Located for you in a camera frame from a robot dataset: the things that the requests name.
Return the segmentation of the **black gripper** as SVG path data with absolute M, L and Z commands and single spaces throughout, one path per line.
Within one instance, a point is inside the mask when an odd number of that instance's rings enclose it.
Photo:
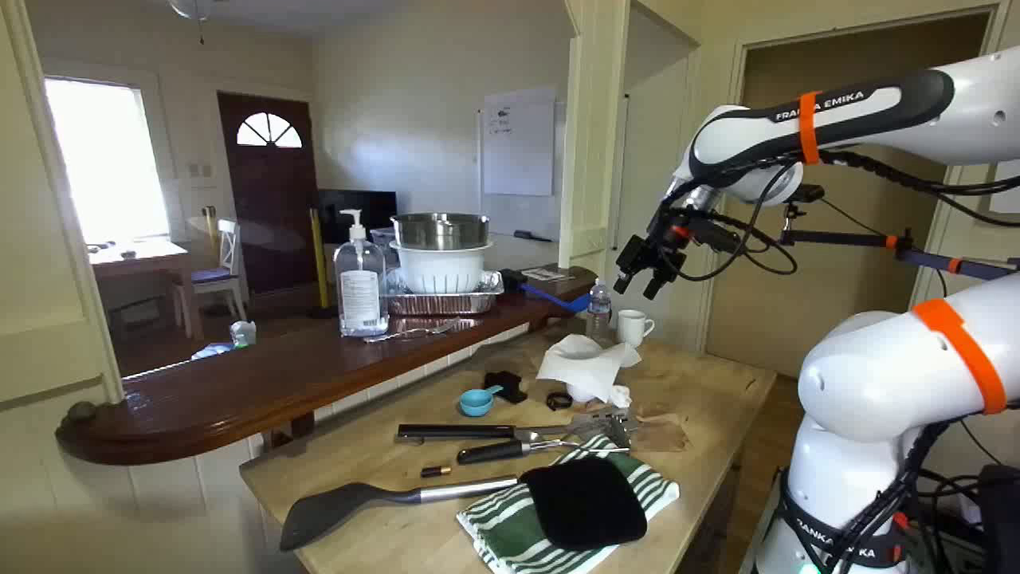
M 624 295 L 645 267 L 654 267 L 654 277 L 645 287 L 645 297 L 654 299 L 665 284 L 680 277 L 691 240 L 695 231 L 685 210 L 656 210 L 646 225 L 646 236 L 633 236 L 619 253 L 616 289 Z

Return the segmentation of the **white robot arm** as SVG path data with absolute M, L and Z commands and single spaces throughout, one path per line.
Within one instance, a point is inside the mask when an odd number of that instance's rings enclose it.
M 1005 49 L 807 92 L 789 106 L 713 109 L 682 151 L 646 233 L 619 257 L 619 276 L 682 277 L 685 248 L 739 257 L 713 198 L 755 207 L 789 202 L 816 163 L 873 169 L 869 143 L 948 165 L 1020 156 L 1020 50 Z M 905 312 L 859 312 L 805 362 L 805 421 L 778 505 L 750 557 L 752 574 L 905 574 L 899 513 L 930 444 L 961 418 L 1020 400 L 1020 276 L 1002 276 Z

